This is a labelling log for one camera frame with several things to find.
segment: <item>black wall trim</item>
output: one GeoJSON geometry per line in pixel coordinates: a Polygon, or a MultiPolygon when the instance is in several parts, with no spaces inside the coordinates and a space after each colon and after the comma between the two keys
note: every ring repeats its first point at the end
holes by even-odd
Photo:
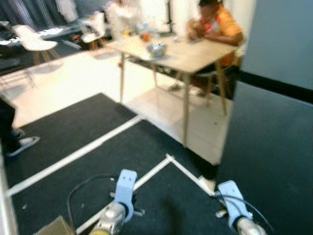
{"type": "Polygon", "coordinates": [[[313,104],[313,90],[242,72],[242,82],[313,104]]]}

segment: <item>black cable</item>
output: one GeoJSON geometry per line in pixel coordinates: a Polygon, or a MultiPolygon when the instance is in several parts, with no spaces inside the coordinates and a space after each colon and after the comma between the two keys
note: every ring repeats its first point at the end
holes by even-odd
{"type": "Polygon", "coordinates": [[[107,178],[113,178],[114,180],[117,179],[116,175],[112,175],[112,174],[101,174],[101,175],[95,175],[90,177],[89,179],[85,180],[84,182],[78,184],[68,195],[67,197],[67,212],[68,212],[68,216],[69,216],[69,221],[71,224],[71,227],[73,228],[75,234],[76,234],[76,227],[75,227],[75,223],[74,223],[74,219],[73,219],[73,215],[72,215],[72,210],[71,210],[71,205],[70,205],[70,200],[72,198],[72,196],[74,195],[74,193],[76,193],[80,188],[82,188],[83,186],[89,184],[90,182],[94,181],[94,180],[98,180],[98,179],[107,179],[107,178]]]}
{"type": "Polygon", "coordinates": [[[214,198],[231,198],[231,199],[235,199],[237,201],[240,201],[240,202],[243,202],[245,203],[246,205],[250,206],[252,209],[254,209],[260,216],[261,218],[264,220],[264,222],[266,223],[266,225],[270,228],[270,230],[272,231],[272,233],[275,232],[275,229],[273,228],[273,226],[270,224],[270,222],[265,218],[265,216],[258,210],[256,209],[256,207],[254,205],[252,205],[251,203],[249,203],[248,201],[244,200],[244,199],[241,199],[239,197],[236,197],[236,196],[230,196],[230,195],[222,195],[222,194],[218,194],[218,195],[215,195],[215,196],[212,196],[214,198]]]}

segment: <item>orange shirt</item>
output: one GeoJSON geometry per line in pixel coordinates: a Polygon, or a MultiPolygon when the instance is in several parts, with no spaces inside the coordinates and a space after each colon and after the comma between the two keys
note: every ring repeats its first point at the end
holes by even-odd
{"type": "MultiPolygon", "coordinates": [[[[242,32],[240,26],[223,6],[220,6],[215,19],[215,22],[207,23],[201,17],[200,22],[204,24],[204,27],[207,31],[214,30],[224,36],[232,37],[237,33],[242,32]]],[[[233,58],[234,54],[228,55],[221,60],[221,64],[223,66],[229,66],[233,58]]]]}

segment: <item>wooden table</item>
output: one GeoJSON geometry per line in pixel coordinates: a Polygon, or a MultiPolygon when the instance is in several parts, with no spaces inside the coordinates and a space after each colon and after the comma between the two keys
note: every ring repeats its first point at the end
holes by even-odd
{"type": "MultiPolygon", "coordinates": [[[[186,39],[180,42],[173,42],[173,37],[161,38],[159,42],[165,42],[168,45],[166,55],[164,58],[152,61],[152,68],[154,70],[155,84],[156,79],[156,65],[162,65],[183,74],[185,82],[184,91],[184,120],[183,120],[183,145],[187,145],[188,121],[189,121],[189,85],[190,76],[200,71],[201,69],[215,63],[219,86],[224,87],[224,78],[220,59],[234,52],[237,47],[215,43],[208,40],[203,40],[196,44],[189,44],[186,39]]],[[[108,47],[113,48],[122,53],[121,64],[121,85],[120,85],[120,102],[123,101],[124,91],[124,72],[125,72],[125,54],[130,54],[134,57],[143,59],[148,55],[146,46],[150,43],[145,43],[138,36],[132,36],[123,40],[123,43],[118,41],[107,44],[108,47]]],[[[226,113],[226,100],[224,89],[221,89],[221,98],[223,102],[223,109],[226,113]]]]}

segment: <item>metal bowl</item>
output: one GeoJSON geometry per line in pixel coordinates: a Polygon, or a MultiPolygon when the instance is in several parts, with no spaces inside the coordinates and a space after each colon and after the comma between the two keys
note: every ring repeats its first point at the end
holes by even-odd
{"type": "Polygon", "coordinates": [[[147,51],[154,58],[162,57],[163,55],[165,55],[166,50],[167,50],[166,43],[157,43],[157,44],[151,44],[147,46],[147,51]]]}

